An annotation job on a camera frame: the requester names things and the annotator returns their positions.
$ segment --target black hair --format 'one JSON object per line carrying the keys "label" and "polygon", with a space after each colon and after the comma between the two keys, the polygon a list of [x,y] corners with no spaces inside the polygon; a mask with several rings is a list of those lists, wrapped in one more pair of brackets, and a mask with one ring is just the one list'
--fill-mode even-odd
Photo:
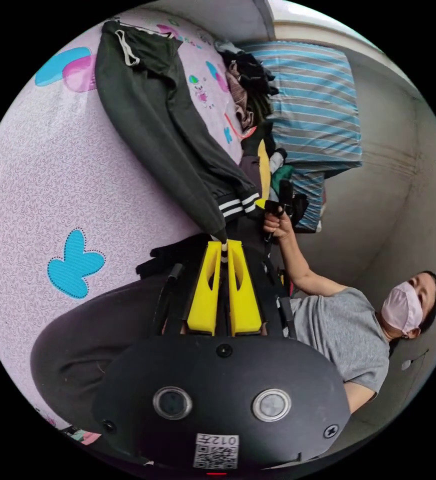
{"label": "black hair", "polygon": [[[433,277],[434,283],[436,285],[436,273],[433,273],[430,270],[424,270],[421,272],[422,274],[428,274]],[[424,334],[432,325],[433,322],[435,321],[436,318],[436,296],[434,298],[434,304],[433,307],[431,307],[431,310],[428,312],[428,315],[425,317],[423,322],[421,322],[421,325],[419,326],[419,329],[421,330],[421,333]],[[393,352],[395,351],[395,348],[397,347],[398,343],[400,342],[401,338],[394,338],[390,343],[389,343],[389,356],[391,357]]]}

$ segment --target blue striped blanket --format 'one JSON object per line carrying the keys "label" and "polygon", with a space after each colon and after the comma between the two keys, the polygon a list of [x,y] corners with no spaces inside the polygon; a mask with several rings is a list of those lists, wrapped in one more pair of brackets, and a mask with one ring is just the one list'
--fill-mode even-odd
{"label": "blue striped blanket", "polygon": [[315,232],[325,179],[362,166],[355,83],[346,55],[294,41],[240,45],[275,75],[273,137],[288,152],[297,193],[309,206],[297,227]]}

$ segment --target bed sheet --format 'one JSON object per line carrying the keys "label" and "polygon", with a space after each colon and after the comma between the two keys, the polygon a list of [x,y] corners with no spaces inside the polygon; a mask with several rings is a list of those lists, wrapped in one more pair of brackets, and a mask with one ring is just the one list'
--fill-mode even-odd
{"label": "bed sheet", "polygon": [[[178,54],[193,103],[238,164],[241,128],[212,36],[148,9],[119,18],[173,32],[183,42]],[[94,78],[102,25],[46,62],[0,124],[0,360],[25,398],[59,429],[68,424],[31,377],[30,351],[39,333],[81,303],[138,280],[136,266],[150,259],[151,249],[199,232],[104,112]],[[77,268],[67,266],[66,252]]]}

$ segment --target woman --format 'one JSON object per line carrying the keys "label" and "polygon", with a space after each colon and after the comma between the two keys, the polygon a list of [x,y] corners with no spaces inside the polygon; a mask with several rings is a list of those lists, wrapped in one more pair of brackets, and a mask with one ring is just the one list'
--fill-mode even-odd
{"label": "woman", "polygon": [[[298,340],[336,365],[354,412],[380,390],[388,372],[390,342],[416,338],[433,322],[436,277],[427,272],[415,275],[393,289],[381,313],[375,313],[360,291],[310,270],[286,214],[280,218],[267,214],[264,230],[278,239],[290,279],[309,295],[291,301]],[[30,362],[36,388],[57,415],[77,428],[101,431],[91,406],[108,365],[135,340],[149,335],[161,289],[172,269],[155,268],[151,265],[155,261],[164,262],[150,260],[148,267],[153,268],[146,270],[144,279],[56,318],[33,346]]]}
{"label": "woman", "polygon": [[423,271],[397,285],[375,312],[359,290],[310,270],[285,212],[267,213],[264,231],[278,240],[290,280],[308,295],[291,300],[297,339],[336,365],[353,413],[380,391],[390,343],[417,338],[435,320],[436,275]]}

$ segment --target qr code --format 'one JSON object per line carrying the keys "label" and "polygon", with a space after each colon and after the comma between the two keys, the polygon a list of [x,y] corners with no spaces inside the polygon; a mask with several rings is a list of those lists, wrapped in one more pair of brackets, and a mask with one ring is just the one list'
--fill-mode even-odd
{"label": "qr code", "polygon": [[237,446],[197,445],[194,467],[210,470],[232,470],[238,466]]}

